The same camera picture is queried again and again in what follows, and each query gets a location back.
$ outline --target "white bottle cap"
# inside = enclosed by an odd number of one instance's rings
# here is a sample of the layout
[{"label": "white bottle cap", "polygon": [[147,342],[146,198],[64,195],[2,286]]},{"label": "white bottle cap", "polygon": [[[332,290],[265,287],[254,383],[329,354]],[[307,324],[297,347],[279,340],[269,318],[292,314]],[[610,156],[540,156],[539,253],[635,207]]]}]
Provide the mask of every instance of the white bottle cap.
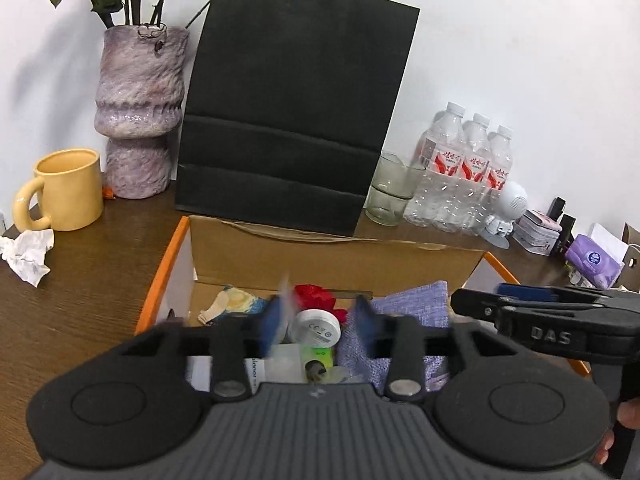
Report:
[{"label": "white bottle cap", "polygon": [[480,124],[481,126],[484,126],[485,128],[488,128],[489,124],[491,123],[491,119],[482,114],[474,114],[474,122]]},{"label": "white bottle cap", "polygon": [[289,337],[302,346],[331,348],[340,339],[340,323],[331,312],[303,310],[289,325]]},{"label": "white bottle cap", "polygon": [[465,114],[465,109],[462,106],[449,101],[449,103],[447,103],[447,112],[451,112],[452,114],[462,117]]},{"label": "white bottle cap", "polygon": [[511,136],[513,135],[513,130],[511,130],[510,128],[507,128],[506,126],[498,126],[498,134],[503,136],[505,139],[511,139]]}]

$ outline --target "tissue pack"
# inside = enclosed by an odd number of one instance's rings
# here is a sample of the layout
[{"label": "tissue pack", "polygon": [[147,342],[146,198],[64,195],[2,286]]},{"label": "tissue pack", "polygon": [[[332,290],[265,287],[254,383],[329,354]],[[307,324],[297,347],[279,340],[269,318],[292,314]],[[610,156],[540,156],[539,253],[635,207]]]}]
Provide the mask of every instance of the tissue pack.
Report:
[{"label": "tissue pack", "polygon": [[616,260],[585,235],[575,237],[565,257],[597,288],[610,288],[622,270]]}]

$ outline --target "vase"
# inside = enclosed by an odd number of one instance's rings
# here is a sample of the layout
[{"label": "vase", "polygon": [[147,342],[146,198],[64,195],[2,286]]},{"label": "vase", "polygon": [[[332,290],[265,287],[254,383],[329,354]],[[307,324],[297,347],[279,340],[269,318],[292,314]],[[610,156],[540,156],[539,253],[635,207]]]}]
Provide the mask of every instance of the vase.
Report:
[{"label": "vase", "polygon": [[182,122],[188,39],[180,27],[104,33],[94,127],[109,137],[105,179],[118,197],[147,198],[169,185],[167,136]]}]

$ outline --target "wooden table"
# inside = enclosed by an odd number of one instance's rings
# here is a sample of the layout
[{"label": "wooden table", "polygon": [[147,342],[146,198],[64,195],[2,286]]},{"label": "wooden table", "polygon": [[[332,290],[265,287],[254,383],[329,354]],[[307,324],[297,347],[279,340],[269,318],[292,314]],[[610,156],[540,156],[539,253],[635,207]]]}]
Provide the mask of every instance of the wooden table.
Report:
[{"label": "wooden table", "polygon": [[[91,226],[56,233],[46,260],[52,271],[39,288],[0,261],[0,479],[23,478],[40,463],[24,422],[36,390],[133,334],[180,216],[173,189],[147,200],[107,202]],[[477,237],[433,228],[385,228],[364,215],[356,236],[490,250],[531,285],[550,285],[566,275],[562,264],[520,246],[503,251]]]}]

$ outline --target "finger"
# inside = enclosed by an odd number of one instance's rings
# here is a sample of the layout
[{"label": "finger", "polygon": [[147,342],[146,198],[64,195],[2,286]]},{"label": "finger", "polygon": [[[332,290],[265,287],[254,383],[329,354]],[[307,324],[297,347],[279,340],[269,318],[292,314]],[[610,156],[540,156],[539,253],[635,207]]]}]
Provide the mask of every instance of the finger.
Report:
[{"label": "finger", "polygon": [[602,439],[602,447],[607,451],[611,449],[611,446],[613,446],[613,439],[613,431],[608,430],[607,433],[605,433],[604,438]]},{"label": "finger", "polygon": [[609,451],[606,451],[604,449],[599,449],[596,452],[595,457],[593,458],[593,461],[596,464],[604,464],[607,461],[607,458],[609,458]]},{"label": "finger", "polygon": [[640,397],[620,404],[618,420],[630,430],[640,430]]}]

